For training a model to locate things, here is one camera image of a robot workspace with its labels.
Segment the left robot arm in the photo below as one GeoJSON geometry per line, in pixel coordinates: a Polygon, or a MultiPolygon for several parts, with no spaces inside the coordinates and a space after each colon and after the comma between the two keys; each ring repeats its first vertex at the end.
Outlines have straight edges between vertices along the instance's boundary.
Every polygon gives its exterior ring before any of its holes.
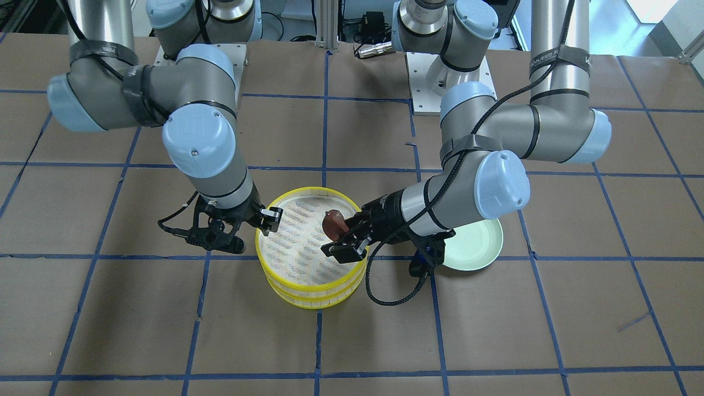
{"type": "Polygon", "coordinates": [[[443,262],[455,228],[522,210],[530,200],[523,160],[591,163],[608,149],[608,116],[591,109],[589,2],[531,5],[530,103],[498,100],[478,81],[445,90],[441,103],[443,172],[363,205],[344,219],[324,218],[330,243],[322,252],[340,263],[366,258],[372,244],[412,241],[428,263],[443,262]]]}

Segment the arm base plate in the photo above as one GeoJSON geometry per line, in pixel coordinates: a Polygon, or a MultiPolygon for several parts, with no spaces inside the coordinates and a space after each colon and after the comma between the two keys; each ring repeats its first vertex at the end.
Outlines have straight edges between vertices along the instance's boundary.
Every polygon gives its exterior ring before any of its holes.
{"type": "Polygon", "coordinates": [[[186,58],[187,56],[205,56],[208,58],[208,56],[216,54],[216,50],[222,52],[222,55],[217,55],[215,57],[216,65],[224,66],[226,64],[224,58],[226,56],[228,58],[230,68],[232,70],[230,75],[234,81],[235,87],[235,104],[236,107],[239,108],[242,76],[245,65],[248,64],[248,48],[245,43],[212,43],[211,45],[208,45],[207,43],[194,43],[193,45],[181,50],[181,53],[178,54],[177,59],[186,58]]]}
{"type": "Polygon", "coordinates": [[[440,115],[442,97],[447,90],[460,83],[480,82],[490,88],[495,99],[498,98],[486,57],[478,69],[460,72],[448,68],[436,54],[406,52],[405,55],[415,115],[440,115]]]}

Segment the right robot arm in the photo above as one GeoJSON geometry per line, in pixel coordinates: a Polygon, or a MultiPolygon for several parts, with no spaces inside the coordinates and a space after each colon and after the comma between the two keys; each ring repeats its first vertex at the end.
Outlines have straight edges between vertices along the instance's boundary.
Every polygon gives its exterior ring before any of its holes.
{"type": "Polygon", "coordinates": [[[47,97],[68,130],[159,127],[173,164],[195,188],[189,229],[160,228],[204,250],[240,254],[242,223],[268,235],[283,211],[262,205],[237,142],[237,75],[222,45],[262,32],[259,1],[148,1],[148,22],[167,60],[139,63],[128,1],[60,1],[70,70],[47,97]]]}

